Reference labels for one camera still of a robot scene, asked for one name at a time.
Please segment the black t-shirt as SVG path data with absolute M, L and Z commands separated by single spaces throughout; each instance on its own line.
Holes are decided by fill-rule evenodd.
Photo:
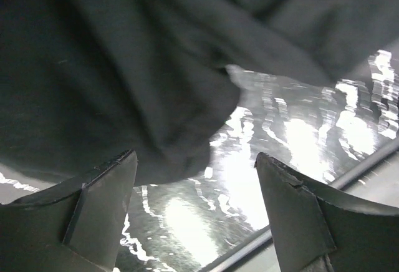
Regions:
M 1 0 L 1 163 L 43 180 L 138 155 L 193 177 L 240 90 L 227 66 L 327 86 L 398 38 L 398 0 Z

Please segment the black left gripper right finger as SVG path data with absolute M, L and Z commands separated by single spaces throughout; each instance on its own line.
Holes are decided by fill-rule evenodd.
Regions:
M 259 153 L 281 271 L 398 271 L 398 208 L 355 197 Z

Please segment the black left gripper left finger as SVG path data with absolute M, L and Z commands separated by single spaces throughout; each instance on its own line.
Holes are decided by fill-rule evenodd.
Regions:
M 1 271 L 112 271 L 136 170 L 127 150 L 1 205 Z

